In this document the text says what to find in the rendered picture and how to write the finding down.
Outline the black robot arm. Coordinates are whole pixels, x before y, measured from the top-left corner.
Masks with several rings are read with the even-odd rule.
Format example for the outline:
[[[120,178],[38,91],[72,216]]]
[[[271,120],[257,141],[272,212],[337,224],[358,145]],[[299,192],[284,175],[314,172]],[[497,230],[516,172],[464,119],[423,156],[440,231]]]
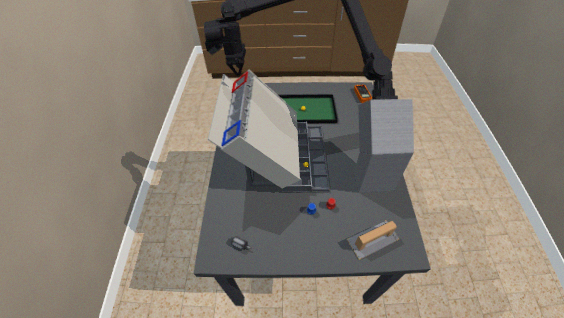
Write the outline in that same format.
[[[224,47],[225,55],[234,55],[233,43],[231,41],[234,40],[236,42],[241,37],[239,23],[236,21],[255,12],[290,1],[294,0],[224,1],[221,4],[223,18],[217,18],[204,23],[206,50],[213,55]],[[359,0],[341,0],[341,2],[361,49],[365,65],[363,74],[368,80],[374,81],[372,99],[398,99],[398,96],[391,96],[395,95],[395,88],[393,88],[392,83],[391,60],[377,46]],[[223,36],[222,28],[224,28],[225,36]],[[225,38],[230,40],[230,42],[226,41]]]

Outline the blue square band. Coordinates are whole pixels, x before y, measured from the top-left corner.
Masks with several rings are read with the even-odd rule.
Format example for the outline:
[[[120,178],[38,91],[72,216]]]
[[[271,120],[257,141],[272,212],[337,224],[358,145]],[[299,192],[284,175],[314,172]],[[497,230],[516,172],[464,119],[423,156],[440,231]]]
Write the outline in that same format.
[[[229,141],[231,141],[232,139],[234,139],[235,137],[237,137],[237,136],[239,135],[240,124],[241,124],[241,120],[239,120],[239,121],[236,122],[234,125],[232,125],[230,128],[228,128],[227,130],[224,131],[223,140],[222,140],[222,146],[225,145],[225,144],[227,144]],[[235,127],[236,125],[237,125],[236,135],[234,135],[233,137],[231,137],[229,140],[227,140],[227,141],[225,142],[227,132],[228,132],[230,129],[232,129],[233,127]]]

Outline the blue plug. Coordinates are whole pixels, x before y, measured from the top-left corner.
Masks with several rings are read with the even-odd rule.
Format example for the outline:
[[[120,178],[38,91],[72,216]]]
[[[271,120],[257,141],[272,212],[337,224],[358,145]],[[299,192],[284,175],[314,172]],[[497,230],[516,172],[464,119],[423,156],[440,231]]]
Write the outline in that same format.
[[[314,203],[309,203],[307,207],[307,212],[310,215],[313,215],[316,212],[316,205]]]

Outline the red plug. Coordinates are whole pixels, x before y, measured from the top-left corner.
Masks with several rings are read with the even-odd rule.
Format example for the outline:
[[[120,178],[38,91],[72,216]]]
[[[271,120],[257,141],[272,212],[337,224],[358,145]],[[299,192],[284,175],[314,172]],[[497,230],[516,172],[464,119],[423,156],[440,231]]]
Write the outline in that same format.
[[[334,209],[336,204],[335,204],[335,199],[334,198],[329,198],[328,202],[326,203],[326,206],[328,209]]]

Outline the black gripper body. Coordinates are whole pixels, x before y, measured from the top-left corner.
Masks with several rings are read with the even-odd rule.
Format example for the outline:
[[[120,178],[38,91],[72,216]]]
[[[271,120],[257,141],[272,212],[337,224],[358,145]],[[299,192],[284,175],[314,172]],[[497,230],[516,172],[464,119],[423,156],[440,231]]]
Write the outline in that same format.
[[[226,55],[226,63],[238,63],[239,60],[242,60],[243,58],[245,58],[245,52],[246,52],[246,48],[245,48],[245,44],[242,43],[241,41],[241,37],[236,40],[236,42],[234,42],[234,40],[231,41],[233,43],[233,49],[234,49],[234,55]],[[238,58],[238,59],[235,59]],[[231,60],[231,61],[229,61]]]

